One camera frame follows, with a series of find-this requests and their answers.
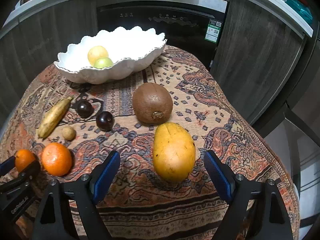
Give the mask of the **small tan longan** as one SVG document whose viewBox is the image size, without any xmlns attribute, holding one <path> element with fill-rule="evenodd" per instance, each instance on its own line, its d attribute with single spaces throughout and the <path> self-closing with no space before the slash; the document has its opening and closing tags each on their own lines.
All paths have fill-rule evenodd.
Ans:
<svg viewBox="0 0 320 240">
<path fill-rule="evenodd" d="M 66 126 L 62 129 L 62 136 L 65 140 L 72 141 L 76 137 L 76 131 L 71 126 Z"/>
</svg>

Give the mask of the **green apple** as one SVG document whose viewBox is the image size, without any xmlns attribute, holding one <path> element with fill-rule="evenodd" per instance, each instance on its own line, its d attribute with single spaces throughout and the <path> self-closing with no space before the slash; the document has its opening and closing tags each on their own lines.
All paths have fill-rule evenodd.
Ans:
<svg viewBox="0 0 320 240">
<path fill-rule="evenodd" d="M 113 62 L 109 57 L 102 57 L 95 61 L 93 67 L 97 69 L 110 68 L 113 66 Z"/>
</svg>

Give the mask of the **orange mandarin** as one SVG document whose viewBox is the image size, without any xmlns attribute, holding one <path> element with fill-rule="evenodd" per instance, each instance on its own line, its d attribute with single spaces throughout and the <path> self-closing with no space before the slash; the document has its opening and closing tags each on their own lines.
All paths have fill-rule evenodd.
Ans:
<svg viewBox="0 0 320 240">
<path fill-rule="evenodd" d="M 36 156 L 27 149 L 18 150 L 15 157 L 15 167 L 18 173 L 22 172 L 29 164 L 36 161 Z"/>
<path fill-rule="evenodd" d="M 64 176 L 72 167 L 72 155 L 66 146 L 51 142 L 42 152 L 41 163 L 49 174 Z"/>
</svg>

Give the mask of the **small yellow banana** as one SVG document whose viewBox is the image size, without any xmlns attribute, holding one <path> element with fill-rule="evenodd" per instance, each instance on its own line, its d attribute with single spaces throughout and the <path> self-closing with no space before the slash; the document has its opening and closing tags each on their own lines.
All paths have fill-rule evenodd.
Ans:
<svg viewBox="0 0 320 240">
<path fill-rule="evenodd" d="M 39 138 L 46 138 L 50 133 L 52 133 L 54 128 L 68 111 L 72 99 L 73 98 L 69 96 L 60 100 L 45 114 L 40 123 L 39 129 L 37 130 Z"/>
</svg>

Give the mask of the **teal plastic bag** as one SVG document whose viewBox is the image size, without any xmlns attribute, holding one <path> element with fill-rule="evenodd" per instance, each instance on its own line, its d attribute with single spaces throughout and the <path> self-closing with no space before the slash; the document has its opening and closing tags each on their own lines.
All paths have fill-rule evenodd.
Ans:
<svg viewBox="0 0 320 240">
<path fill-rule="evenodd" d="M 310 9 L 299 0 L 282 0 L 298 13 L 309 25 L 313 22 L 313 16 Z"/>
</svg>

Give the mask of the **brown kiwi fruit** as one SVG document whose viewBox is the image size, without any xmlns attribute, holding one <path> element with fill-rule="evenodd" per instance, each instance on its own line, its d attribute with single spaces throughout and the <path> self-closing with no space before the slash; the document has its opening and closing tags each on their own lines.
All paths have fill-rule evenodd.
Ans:
<svg viewBox="0 0 320 240">
<path fill-rule="evenodd" d="M 132 99 L 137 119 L 144 124 L 162 124 L 169 120 L 173 102 L 169 92 L 156 83 L 144 83 L 137 88 Z"/>
</svg>

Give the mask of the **yellow round pear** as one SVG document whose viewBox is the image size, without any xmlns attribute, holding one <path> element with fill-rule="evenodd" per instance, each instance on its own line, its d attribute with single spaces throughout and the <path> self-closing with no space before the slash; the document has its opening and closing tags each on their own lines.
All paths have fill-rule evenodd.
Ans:
<svg viewBox="0 0 320 240">
<path fill-rule="evenodd" d="M 87 57 L 93 66 L 98 59 L 108 57 L 108 52 L 103 46 L 95 46 L 88 51 Z"/>
</svg>

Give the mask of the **green energy label sticker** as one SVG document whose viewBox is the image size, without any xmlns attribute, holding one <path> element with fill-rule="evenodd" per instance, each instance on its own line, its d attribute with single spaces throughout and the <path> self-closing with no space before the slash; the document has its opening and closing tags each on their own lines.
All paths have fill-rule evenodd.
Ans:
<svg viewBox="0 0 320 240">
<path fill-rule="evenodd" d="M 209 20 L 207 31 L 205 35 L 205 40 L 213 43 L 217 43 L 220 32 L 222 28 L 222 23 L 216 20 Z"/>
</svg>

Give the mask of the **dark cherry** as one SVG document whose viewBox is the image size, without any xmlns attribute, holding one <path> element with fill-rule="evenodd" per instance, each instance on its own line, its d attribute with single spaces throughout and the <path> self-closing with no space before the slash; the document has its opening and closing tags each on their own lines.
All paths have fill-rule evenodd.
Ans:
<svg viewBox="0 0 320 240">
<path fill-rule="evenodd" d="M 78 102 L 76 107 L 76 112 L 82 118 L 88 118 L 93 113 L 93 106 L 86 100 L 81 100 Z"/>
<path fill-rule="evenodd" d="M 114 117 L 108 111 L 103 111 L 97 115 L 97 127 L 102 131 L 110 131 L 114 125 Z"/>
</svg>

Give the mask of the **yellow mango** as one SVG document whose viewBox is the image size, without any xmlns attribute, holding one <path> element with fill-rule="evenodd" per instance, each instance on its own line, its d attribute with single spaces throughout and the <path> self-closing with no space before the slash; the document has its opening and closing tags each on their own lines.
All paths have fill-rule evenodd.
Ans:
<svg viewBox="0 0 320 240">
<path fill-rule="evenodd" d="M 170 183 L 181 183 L 193 171 L 195 157 L 194 141 L 182 126 L 166 122 L 157 127 L 152 160 L 160 177 Z"/>
</svg>

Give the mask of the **black built-in dishwasher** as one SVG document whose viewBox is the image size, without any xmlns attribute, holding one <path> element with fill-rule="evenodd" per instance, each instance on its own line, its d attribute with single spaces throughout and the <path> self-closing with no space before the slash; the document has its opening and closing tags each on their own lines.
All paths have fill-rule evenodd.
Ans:
<svg viewBox="0 0 320 240">
<path fill-rule="evenodd" d="M 226 0 L 96 0 L 98 28 L 117 27 L 165 33 L 167 44 L 196 56 L 211 68 L 228 10 Z M 217 43 L 206 41 L 209 20 L 222 23 Z"/>
</svg>

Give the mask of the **patterned paisley tablecloth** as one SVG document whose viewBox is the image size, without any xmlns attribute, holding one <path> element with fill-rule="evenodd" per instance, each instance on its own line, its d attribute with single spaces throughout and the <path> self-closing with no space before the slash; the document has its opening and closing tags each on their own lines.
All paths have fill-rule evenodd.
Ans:
<svg viewBox="0 0 320 240">
<path fill-rule="evenodd" d="M 166 46 L 148 68 L 120 81 L 76 84 L 49 65 L 31 82 L 3 138 L 1 159 L 28 154 L 73 181 L 120 153 L 98 210 L 124 239 L 210 239 L 227 211 L 204 167 L 208 150 L 249 180 L 274 180 L 299 236 L 299 200 L 279 157 L 227 100 L 191 53 Z"/>
</svg>

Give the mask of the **white scalloped fruit bowl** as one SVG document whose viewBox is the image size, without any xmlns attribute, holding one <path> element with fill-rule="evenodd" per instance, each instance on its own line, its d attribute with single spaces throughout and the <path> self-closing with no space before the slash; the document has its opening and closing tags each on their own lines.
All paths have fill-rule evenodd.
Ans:
<svg viewBox="0 0 320 240">
<path fill-rule="evenodd" d="M 144 70 L 161 55 L 166 43 L 165 33 L 157 34 L 153 28 L 101 30 L 95 36 L 84 36 L 78 44 L 69 44 L 65 53 L 58 53 L 54 66 L 73 83 L 99 85 Z M 87 54 L 95 46 L 107 50 L 112 67 L 97 69 L 90 65 Z"/>
</svg>

